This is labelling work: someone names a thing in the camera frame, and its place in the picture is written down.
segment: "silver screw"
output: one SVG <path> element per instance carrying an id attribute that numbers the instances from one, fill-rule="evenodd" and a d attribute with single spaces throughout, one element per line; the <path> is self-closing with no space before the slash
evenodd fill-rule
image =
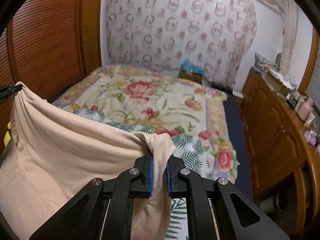
<path id="1" fill-rule="evenodd" d="M 129 173 L 132 174 L 132 175 L 136 175 L 136 174 L 139 173 L 139 170 L 136 169 L 136 168 L 132 168 L 132 169 L 129 170 Z"/>
<path id="2" fill-rule="evenodd" d="M 98 186 L 101 182 L 102 182 L 102 179 L 100 178 L 94 178 L 91 180 L 91 184 L 95 186 Z"/>
<path id="3" fill-rule="evenodd" d="M 183 175 L 188 175 L 188 174 L 190 174 L 190 170 L 189 170 L 189 169 L 186 169 L 186 168 L 181 169 L 180 172 L 181 172 L 181 174 L 183 174 Z"/>
<path id="4" fill-rule="evenodd" d="M 226 185 L 226 184 L 228 184 L 228 179 L 227 179 L 227 178 L 219 178 L 219 179 L 218 179 L 218 182 L 219 182 L 221 185 Z"/>

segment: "bed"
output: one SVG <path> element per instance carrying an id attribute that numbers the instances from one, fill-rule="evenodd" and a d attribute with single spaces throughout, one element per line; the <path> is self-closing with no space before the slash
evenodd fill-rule
<path id="1" fill-rule="evenodd" d="M 187 168 L 226 177 L 252 198 L 249 159 L 232 95 L 185 79 L 107 65 L 52 103 L 84 118 L 147 133 L 168 133 Z M 172 200 L 166 239 L 186 239 L 186 202 Z"/>

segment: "white wall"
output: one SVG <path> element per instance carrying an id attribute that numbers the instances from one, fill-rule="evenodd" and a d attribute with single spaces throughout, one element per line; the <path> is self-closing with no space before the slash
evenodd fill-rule
<path id="1" fill-rule="evenodd" d="M 289 73 L 295 76 L 295 80 L 299 86 L 304 71 L 307 67 L 309 60 L 311 43 L 312 43 L 313 25 L 304 14 L 304 12 L 298 8 L 298 30 L 296 42 L 293 47 L 291 64 Z"/>
<path id="2" fill-rule="evenodd" d="M 277 53 L 282 51 L 282 32 L 283 22 L 276 6 L 272 6 L 273 10 L 264 4 L 254 0 L 256 18 L 257 18 L 257 34 L 249 51 L 243 56 L 239 71 L 236 76 L 236 90 L 241 90 L 250 68 L 254 64 L 254 54 L 258 52 L 266 59 L 274 62 Z M 106 0 L 101 0 L 100 12 L 100 44 L 101 44 L 101 60 L 103 65 L 109 64 L 107 52 L 107 34 L 106 34 Z M 165 75 L 178 76 L 178 71 L 165 71 Z"/>

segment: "fabric fold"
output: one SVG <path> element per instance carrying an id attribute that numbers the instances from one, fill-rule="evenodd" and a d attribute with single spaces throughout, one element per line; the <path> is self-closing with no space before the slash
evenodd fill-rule
<path id="1" fill-rule="evenodd" d="M 29 239 L 91 179 L 117 177 L 149 147 L 153 192 L 149 199 L 134 201 L 132 239 L 163 239 L 171 204 L 163 175 L 175 150 L 170 136 L 128 133 L 82 118 L 17 84 L 23 88 L 12 105 L 15 146 L 0 169 L 0 209 L 18 237 Z"/>

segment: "yellow object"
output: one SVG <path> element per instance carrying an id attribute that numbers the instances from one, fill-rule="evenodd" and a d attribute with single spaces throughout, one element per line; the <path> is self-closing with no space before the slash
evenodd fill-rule
<path id="1" fill-rule="evenodd" d="M 8 145 L 8 143 L 10 142 L 11 140 L 11 136 L 9 134 L 9 132 L 6 132 L 5 136 L 4 136 L 4 140 L 3 140 L 3 143 L 4 143 L 4 146 L 6 147 Z"/>

